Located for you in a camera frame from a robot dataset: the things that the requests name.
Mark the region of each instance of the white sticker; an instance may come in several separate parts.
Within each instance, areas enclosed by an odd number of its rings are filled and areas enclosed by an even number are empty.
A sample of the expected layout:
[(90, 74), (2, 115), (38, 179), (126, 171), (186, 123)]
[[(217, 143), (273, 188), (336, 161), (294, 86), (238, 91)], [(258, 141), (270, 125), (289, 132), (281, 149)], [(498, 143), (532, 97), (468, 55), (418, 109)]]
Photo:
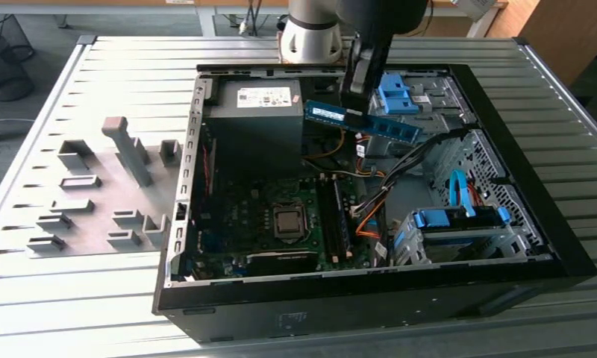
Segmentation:
[(376, 242), (374, 249), (381, 258), (386, 259), (386, 249), (380, 242)]
[(292, 107), (289, 87), (250, 87), (237, 92), (237, 108)]
[(429, 100), (429, 96), (428, 96), (428, 95), (413, 95), (413, 96), (410, 97), (410, 99), (413, 99), (414, 102), (429, 102), (429, 103), (430, 103), (430, 100)]
[(333, 119), (336, 121), (342, 121), (345, 118), (344, 114), (330, 112), (329, 110), (321, 110), (320, 108), (313, 108), (312, 114), (316, 116), (328, 117), (329, 119)]

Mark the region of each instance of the metal workbench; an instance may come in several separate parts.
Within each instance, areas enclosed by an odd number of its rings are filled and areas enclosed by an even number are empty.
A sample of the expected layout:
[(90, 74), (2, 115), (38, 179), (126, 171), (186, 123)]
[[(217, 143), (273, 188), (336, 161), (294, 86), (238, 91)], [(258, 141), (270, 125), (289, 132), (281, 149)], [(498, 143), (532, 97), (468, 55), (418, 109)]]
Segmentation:
[[(532, 49), (512, 40), (408, 38), (394, 41), (390, 61), (472, 66), (597, 265), (597, 124)], [(142, 138), (182, 133), (196, 65), (274, 62), (272, 38), (100, 37), (78, 45), (0, 186), (0, 218), (13, 215), (6, 203), (38, 160), (37, 142), (70, 131), (61, 116), (88, 124), (93, 108), (118, 109), (124, 94), (124, 110), (148, 117), (133, 129)], [(0, 251), (0, 357), (597, 357), (597, 277), (492, 318), (200, 347), (150, 314), (157, 262), (156, 251), (34, 260)]]

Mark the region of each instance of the power supply label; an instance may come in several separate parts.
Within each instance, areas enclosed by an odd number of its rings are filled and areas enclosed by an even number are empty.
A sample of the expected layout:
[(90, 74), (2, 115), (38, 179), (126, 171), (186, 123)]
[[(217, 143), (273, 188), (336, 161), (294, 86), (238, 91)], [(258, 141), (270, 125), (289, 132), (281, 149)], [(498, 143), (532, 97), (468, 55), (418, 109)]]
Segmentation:
[(237, 92), (237, 108), (292, 107), (289, 87), (244, 87)]

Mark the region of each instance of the sticker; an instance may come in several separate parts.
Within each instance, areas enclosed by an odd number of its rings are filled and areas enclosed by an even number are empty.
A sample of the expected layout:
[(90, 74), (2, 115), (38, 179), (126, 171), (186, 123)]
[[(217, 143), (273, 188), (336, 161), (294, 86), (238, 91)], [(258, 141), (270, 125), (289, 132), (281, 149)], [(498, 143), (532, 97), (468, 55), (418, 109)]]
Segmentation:
[(344, 114), (336, 113), (336, 112), (330, 112), (328, 110), (321, 110), (320, 108), (313, 108), (312, 109), (312, 114), (314, 116), (322, 116), (326, 117), (329, 119), (334, 119), (336, 121), (342, 121), (345, 118)]
[(381, 258), (386, 259), (386, 249), (380, 242), (376, 243), (374, 246), (376, 253), (381, 256)]
[(302, 328), (305, 319), (308, 319), (306, 312), (282, 313), (277, 315), (277, 327), (284, 330)]
[(414, 102), (429, 102), (430, 103), (428, 95), (413, 95), (410, 97), (410, 99), (413, 99)]
[(237, 92), (237, 108), (292, 107), (289, 87), (250, 87)]

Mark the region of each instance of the desk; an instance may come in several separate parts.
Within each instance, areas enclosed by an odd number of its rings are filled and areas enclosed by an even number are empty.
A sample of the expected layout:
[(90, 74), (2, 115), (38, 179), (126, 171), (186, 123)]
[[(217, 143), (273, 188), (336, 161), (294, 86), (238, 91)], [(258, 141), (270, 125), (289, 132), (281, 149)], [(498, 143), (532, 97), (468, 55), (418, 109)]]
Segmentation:
[[(480, 21), (470, 26), (468, 37), (484, 37), (489, 30), (497, 11), (505, 7), (508, 0), (498, 0)], [(42, 14), (174, 14), (198, 15), (202, 36), (217, 36), (214, 16), (245, 14), (246, 0), (5, 0), (0, 1), (0, 13)], [(288, 0), (264, 0), (260, 14), (288, 13)], [(465, 17), (449, 0), (434, 0), (434, 17)]]
[[(597, 124), (533, 50), (512, 40), (394, 39), (389, 61), (472, 66), (597, 265)], [(1, 221), (44, 211), (12, 203), (40, 189), (22, 184), (45, 176), (33, 166), (52, 161), (48, 141), (97, 120), (93, 101), (112, 92), (101, 109), (142, 114), (129, 118), (142, 142), (184, 136), (196, 65), (276, 62), (273, 38), (100, 37), (76, 47), (0, 186), (0, 357), (597, 357), (597, 277), (490, 318), (200, 347), (150, 314), (158, 252), (26, 257)], [(148, 113), (169, 117), (153, 119), (158, 131), (142, 131)]]

